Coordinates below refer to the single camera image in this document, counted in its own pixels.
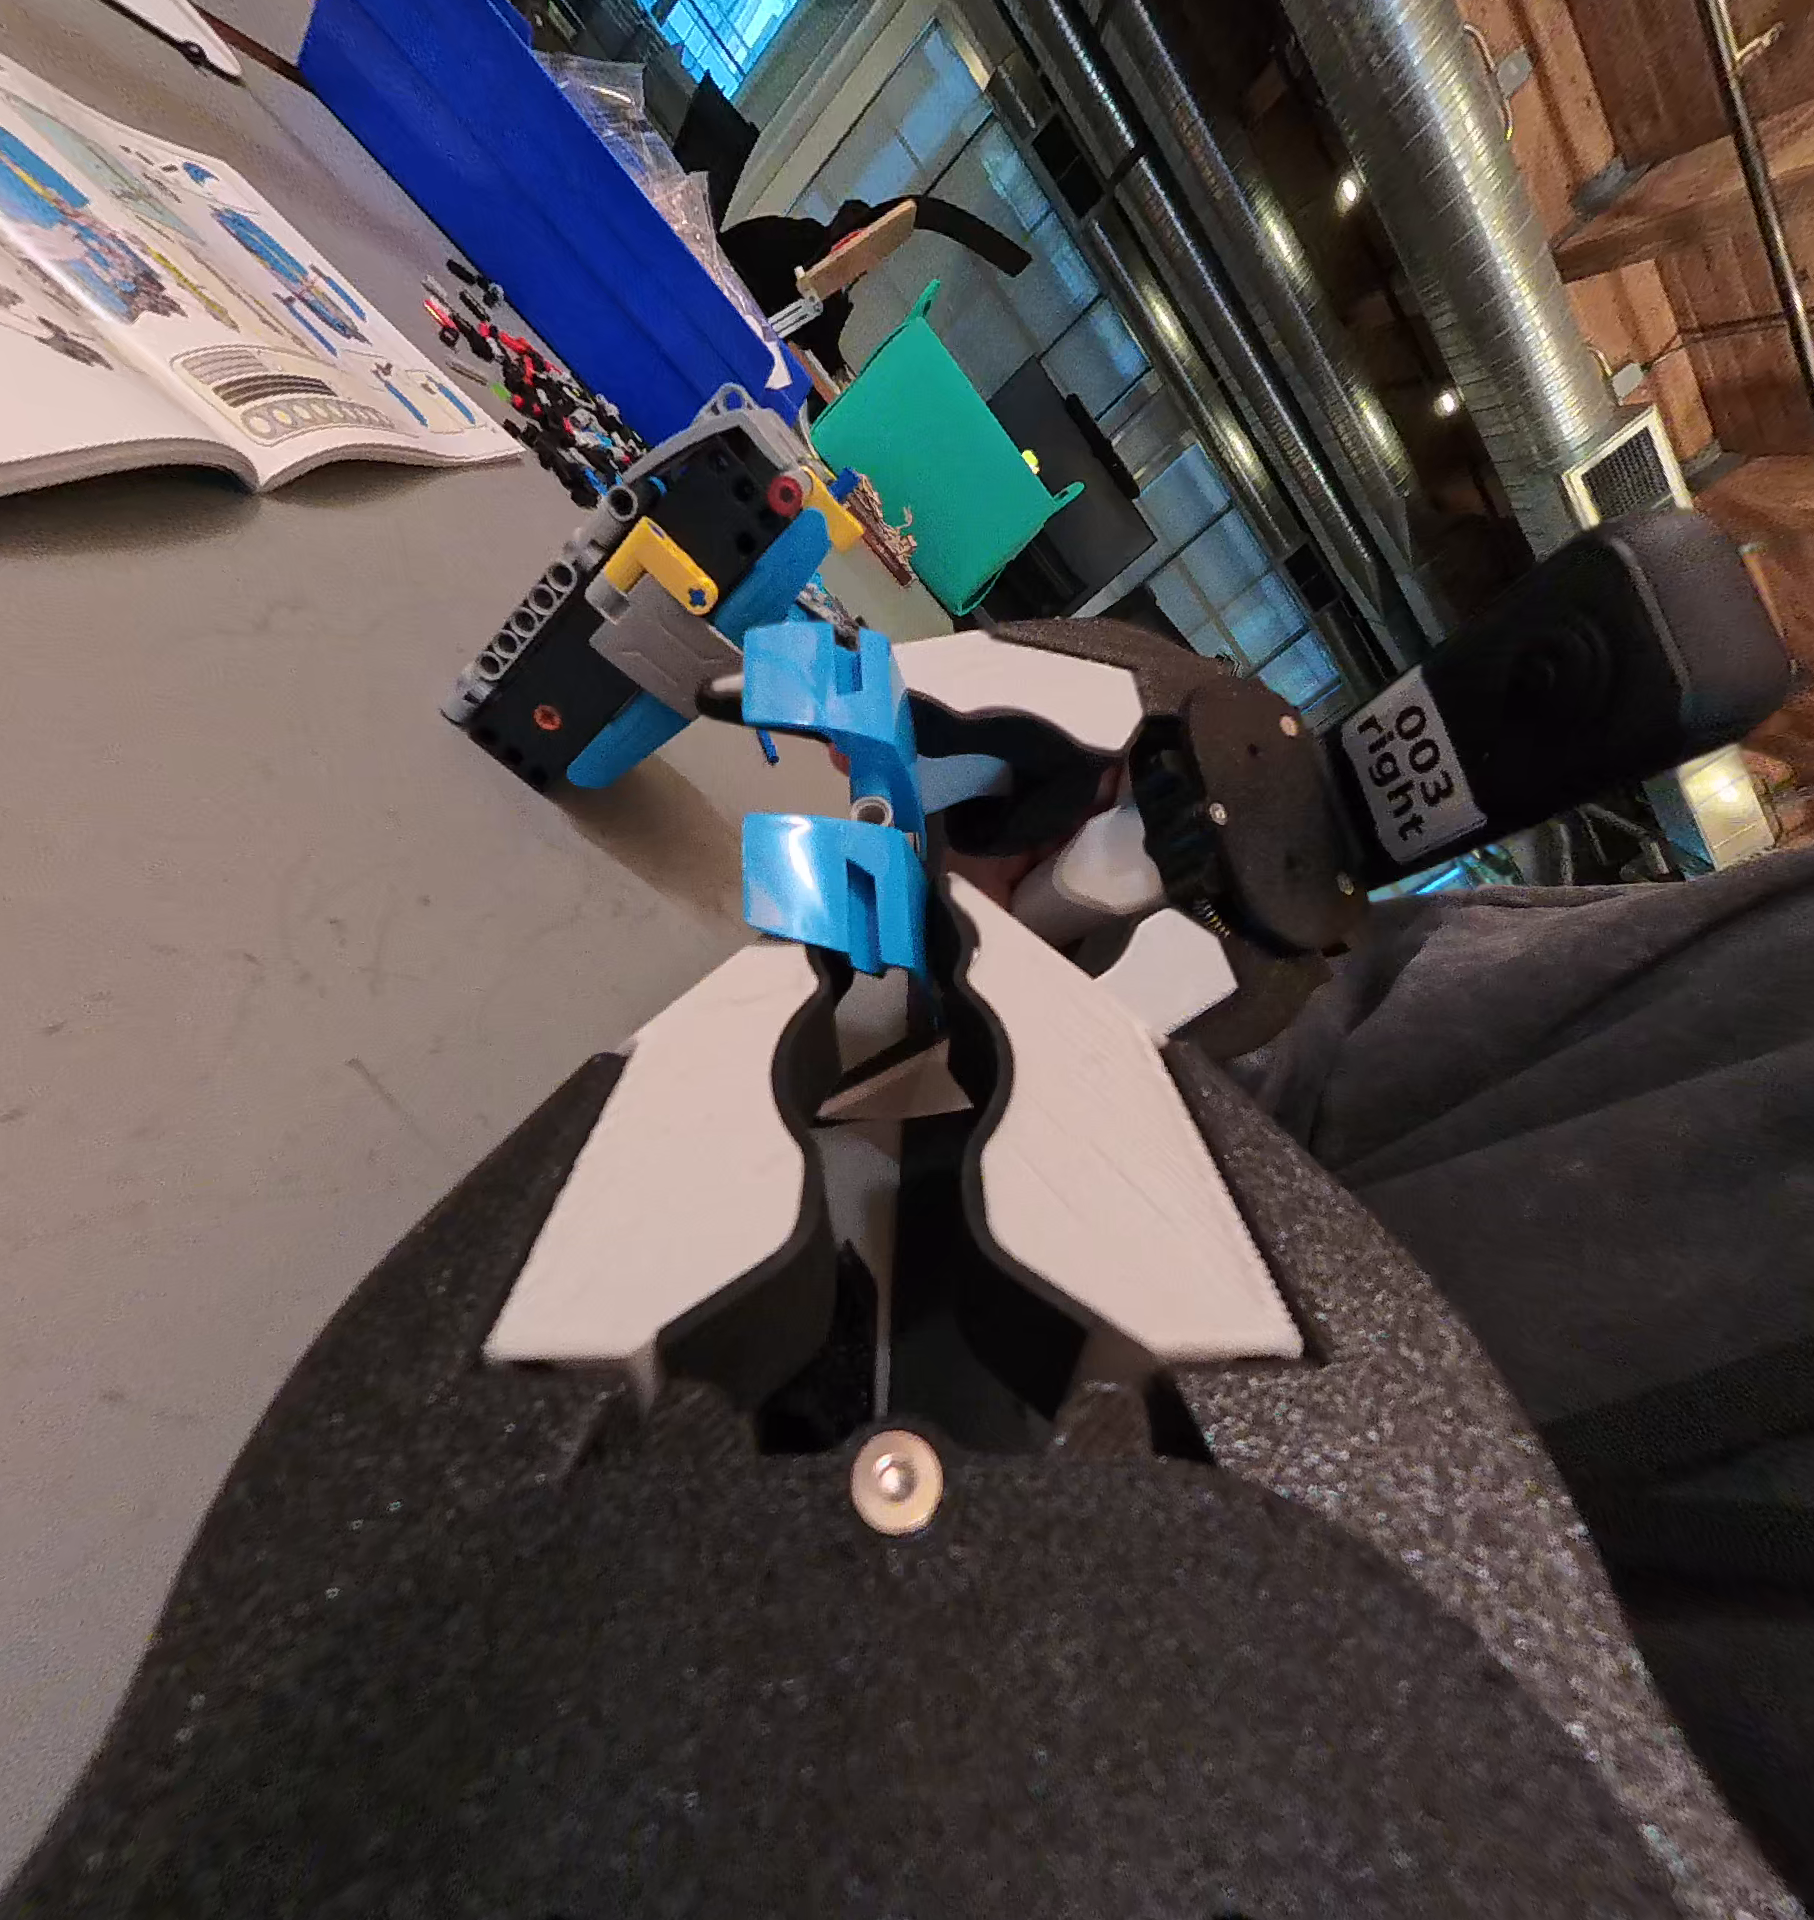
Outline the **bundle of metal pipes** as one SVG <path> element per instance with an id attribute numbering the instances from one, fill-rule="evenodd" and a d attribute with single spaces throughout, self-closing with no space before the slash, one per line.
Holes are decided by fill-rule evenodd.
<path id="1" fill-rule="evenodd" d="M 1147 3 L 1002 3 L 1105 198 L 1209 350 L 1364 629 L 1444 634 L 1417 467 L 1238 117 L 1205 109 Z"/>

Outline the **thin black ceiling rod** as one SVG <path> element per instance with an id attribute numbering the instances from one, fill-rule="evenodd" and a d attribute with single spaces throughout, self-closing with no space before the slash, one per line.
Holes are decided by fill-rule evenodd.
<path id="1" fill-rule="evenodd" d="M 1789 229 L 1768 164 L 1764 135 L 1746 98 L 1733 13 L 1725 2 L 1696 2 L 1696 13 L 1707 44 L 1709 66 L 1735 144 L 1746 198 L 1754 213 L 1762 252 L 1768 262 L 1768 277 L 1789 333 L 1793 364 L 1814 415 L 1814 317 L 1798 277 L 1798 265 L 1791 255 Z"/>

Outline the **white vent grille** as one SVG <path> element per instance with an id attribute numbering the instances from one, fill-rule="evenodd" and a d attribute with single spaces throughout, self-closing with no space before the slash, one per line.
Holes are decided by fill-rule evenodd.
<path id="1" fill-rule="evenodd" d="M 1696 506 L 1658 406 L 1631 407 L 1624 423 L 1567 465 L 1560 483 L 1581 531 L 1627 515 L 1691 512 Z"/>

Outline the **blue storage bin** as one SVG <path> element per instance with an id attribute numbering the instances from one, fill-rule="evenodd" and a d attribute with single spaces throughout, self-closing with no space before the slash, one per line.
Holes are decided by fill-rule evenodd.
<path id="1" fill-rule="evenodd" d="M 784 422 L 812 384 L 741 316 L 539 65 L 510 3 L 318 2 L 300 66 L 463 255 L 648 440 L 727 384 Z"/>

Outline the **plywood stand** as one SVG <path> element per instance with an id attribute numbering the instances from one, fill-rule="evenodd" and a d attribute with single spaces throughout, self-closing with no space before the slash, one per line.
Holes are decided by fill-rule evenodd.
<path id="1" fill-rule="evenodd" d="M 820 261 L 797 269 L 797 301 L 791 320 L 812 324 L 824 314 L 824 303 L 847 295 L 861 277 L 870 276 L 892 252 L 899 252 L 917 228 L 921 204 L 908 198 L 890 204 L 866 228 L 847 234 Z"/>

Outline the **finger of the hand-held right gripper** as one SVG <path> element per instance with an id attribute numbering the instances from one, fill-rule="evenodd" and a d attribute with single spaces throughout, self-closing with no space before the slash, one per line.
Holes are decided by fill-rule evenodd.
<path id="1" fill-rule="evenodd" d="M 1197 921 L 1171 909 L 1142 920 L 1098 974 L 1075 967 L 1134 1015 L 1155 1043 L 1194 1024 L 1238 990 L 1225 948 Z M 905 1121 L 968 1108 L 974 1096 L 956 1077 L 950 1040 L 905 1038 L 845 1074 L 818 1111 L 820 1121 Z"/>
<path id="2" fill-rule="evenodd" d="M 924 753 L 1014 753 L 1029 726 L 1041 740 L 1118 753 L 1145 720 L 1136 677 L 1116 664 L 998 632 L 909 642 L 895 669 Z"/>

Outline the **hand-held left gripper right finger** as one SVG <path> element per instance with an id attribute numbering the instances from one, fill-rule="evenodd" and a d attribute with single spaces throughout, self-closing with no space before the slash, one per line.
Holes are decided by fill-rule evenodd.
<path id="1" fill-rule="evenodd" d="M 1125 995 L 968 880 L 939 883 L 948 1071 L 968 1099 L 961 1338 L 1017 1403 L 1304 1363 L 1304 1331 Z"/>

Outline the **empty clear plastic bags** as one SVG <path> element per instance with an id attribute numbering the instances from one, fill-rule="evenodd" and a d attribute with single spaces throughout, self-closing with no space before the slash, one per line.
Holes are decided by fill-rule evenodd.
<path id="1" fill-rule="evenodd" d="M 689 250 L 714 277 L 724 277 L 727 256 L 708 172 L 689 168 L 654 128 L 645 102 L 645 66 L 552 52 L 535 52 L 535 60 Z"/>

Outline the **grey blue toy robot build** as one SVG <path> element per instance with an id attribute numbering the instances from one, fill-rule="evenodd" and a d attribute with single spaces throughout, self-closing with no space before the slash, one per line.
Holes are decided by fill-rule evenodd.
<path id="1" fill-rule="evenodd" d="M 863 542 L 863 484 L 736 384 L 611 484 L 463 667 L 442 716 L 544 796 L 599 792 L 678 737 L 747 634 Z"/>

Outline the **blue curved panel piece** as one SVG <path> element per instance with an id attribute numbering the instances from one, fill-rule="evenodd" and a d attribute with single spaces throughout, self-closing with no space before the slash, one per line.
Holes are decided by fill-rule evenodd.
<path id="1" fill-rule="evenodd" d="M 921 833 L 928 813 L 1014 787 L 1011 766 L 989 753 L 939 753 L 932 796 L 923 789 L 914 710 L 885 632 L 851 646 L 824 622 L 782 622 L 744 637 L 743 715 L 752 729 L 799 734 L 847 758 L 851 798 L 885 796 L 895 828 Z"/>
<path id="2" fill-rule="evenodd" d="M 760 813 L 743 824 L 744 920 L 814 957 L 834 1004 L 856 974 L 904 972 L 909 1032 L 946 1037 L 928 965 L 928 876 L 921 833 L 879 818 Z"/>

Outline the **black monitor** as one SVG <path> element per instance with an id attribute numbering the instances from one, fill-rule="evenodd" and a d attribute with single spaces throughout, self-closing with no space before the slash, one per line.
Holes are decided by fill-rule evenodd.
<path id="1" fill-rule="evenodd" d="M 1139 484 L 1080 396 L 1066 394 L 1040 354 L 1029 356 L 991 396 L 991 414 L 1020 450 L 1040 459 L 1040 481 L 1061 494 L 1041 539 L 1089 586 L 1142 560 L 1156 536 L 1139 509 Z"/>

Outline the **green plastic board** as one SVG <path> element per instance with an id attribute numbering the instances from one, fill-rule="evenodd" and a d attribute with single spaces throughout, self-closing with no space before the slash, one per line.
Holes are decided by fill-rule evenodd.
<path id="1" fill-rule="evenodd" d="M 916 539 L 911 566 L 954 616 L 1082 493 L 1051 490 L 930 324 L 932 279 L 863 370 L 812 423 L 824 463 L 872 483 L 889 525 Z"/>

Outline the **silver ventilation duct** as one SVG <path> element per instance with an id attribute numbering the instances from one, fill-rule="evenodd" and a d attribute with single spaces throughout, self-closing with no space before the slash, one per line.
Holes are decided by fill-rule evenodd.
<path id="1" fill-rule="evenodd" d="M 1563 477 L 1619 422 L 1458 3 L 1287 2 L 1515 522 L 1536 555 L 1581 529 Z"/>

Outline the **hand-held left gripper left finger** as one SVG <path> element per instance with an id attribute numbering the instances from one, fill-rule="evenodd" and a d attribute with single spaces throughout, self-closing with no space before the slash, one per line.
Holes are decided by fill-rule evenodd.
<path id="1" fill-rule="evenodd" d="M 638 1030 L 484 1344 L 754 1415 L 824 1351 L 838 1241 L 814 1123 L 851 972 L 799 941 L 726 959 Z"/>

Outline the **white folding stand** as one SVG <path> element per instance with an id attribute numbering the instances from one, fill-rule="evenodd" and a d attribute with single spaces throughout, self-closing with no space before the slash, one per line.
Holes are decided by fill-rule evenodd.
<path id="1" fill-rule="evenodd" d="M 210 15 L 188 2 L 108 2 L 122 16 L 143 25 L 144 32 L 168 42 L 190 65 L 211 71 L 229 84 L 246 84 L 246 71 L 229 40 Z"/>

